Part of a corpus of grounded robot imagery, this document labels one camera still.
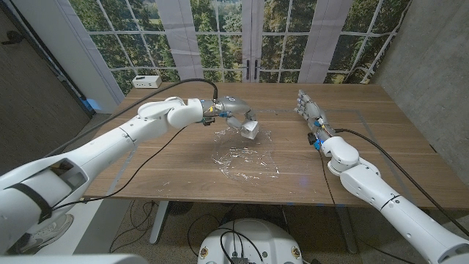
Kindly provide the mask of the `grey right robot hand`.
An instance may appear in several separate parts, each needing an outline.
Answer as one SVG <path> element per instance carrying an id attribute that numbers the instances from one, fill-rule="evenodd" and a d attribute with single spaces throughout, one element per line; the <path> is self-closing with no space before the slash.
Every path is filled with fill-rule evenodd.
<path id="1" fill-rule="evenodd" d="M 298 90 L 294 111 L 307 122 L 312 132 L 318 132 L 323 125 L 328 124 L 325 112 L 301 89 Z"/>

